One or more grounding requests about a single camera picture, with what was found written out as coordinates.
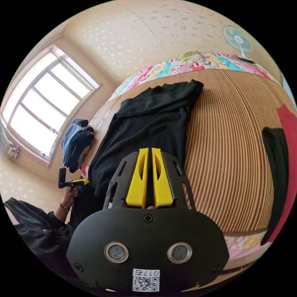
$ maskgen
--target black clothing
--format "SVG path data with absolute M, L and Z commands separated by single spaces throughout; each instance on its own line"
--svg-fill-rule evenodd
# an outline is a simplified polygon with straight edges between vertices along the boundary
M 95 197 L 95 190 L 88 184 L 78 187 L 78 191 L 79 195 L 74 199 L 69 220 L 73 228 L 76 228 L 86 217 L 102 210 L 104 205 L 104 201 Z
M 270 164 L 274 198 L 267 232 L 261 240 L 261 245 L 267 243 L 282 215 L 289 178 L 289 155 L 284 130 L 264 128 L 262 138 Z
M 53 211 L 45 213 L 42 209 L 15 198 L 4 202 L 4 206 L 19 222 L 15 228 L 22 240 L 43 264 L 72 285 L 86 292 L 99 294 L 101 292 L 99 289 L 89 287 L 78 278 L 66 257 L 72 234 L 80 223 L 79 219 L 84 219 L 79 207 L 83 206 L 83 201 L 91 205 L 95 205 L 92 199 L 98 201 L 97 197 L 91 196 L 93 190 L 85 188 L 87 186 L 84 186 L 84 191 L 75 198 L 70 221 L 67 224 L 58 220 Z
M 60 276 L 77 278 L 72 270 L 66 252 L 74 228 L 58 220 L 54 212 L 27 202 L 10 198 L 4 203 L 19 222 L 15 225 L 18 234 L 35 256 Z
M 88 179 L 95 196 L 105 199 L 121 160 L 139 149 L 159 148 L 184 166 L 187 123 L 202 88 L 203 84 L 195 80 L 165 84 L 121 103 L 89 167 Z

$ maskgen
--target qr code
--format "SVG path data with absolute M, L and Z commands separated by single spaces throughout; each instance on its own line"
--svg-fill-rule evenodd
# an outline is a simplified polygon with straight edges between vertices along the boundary
M 135 269 L 133 272 L 133 291 L 159 292 L 160 271 Z

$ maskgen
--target window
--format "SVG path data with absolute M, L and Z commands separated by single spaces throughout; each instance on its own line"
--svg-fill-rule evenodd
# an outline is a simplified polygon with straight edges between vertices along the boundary
M 61 132 L 99 85 L 59 48 L 22 77 L 3 110 L 4 125 L 30 150 L 50 160 Z

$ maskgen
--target hand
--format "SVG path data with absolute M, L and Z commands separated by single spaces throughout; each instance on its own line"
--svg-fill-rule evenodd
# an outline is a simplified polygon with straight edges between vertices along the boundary
M 78 189 L 77 188 L 71 188 L 66 187 L 66 191 L 64 193 L 63 200 L 61 201 L 61 204 L 64 207 L 70 207 L 74 201 L 74 198 L 78 196 Z

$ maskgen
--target electric fan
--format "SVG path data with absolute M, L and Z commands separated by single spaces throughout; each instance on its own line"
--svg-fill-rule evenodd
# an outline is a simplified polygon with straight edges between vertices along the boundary
M 245 53 L 251 53 L 254 50 L 254 46 L 249 38 L 243 32 L 233 26 L 225 26 L 222 31 L 226 41 L 233 48 L 241 52 L 241 56 L 239 56 L 239 59 L 253 63 L 254 61 L 250 58 L 247 58 L 247 56 L 245 55 Z

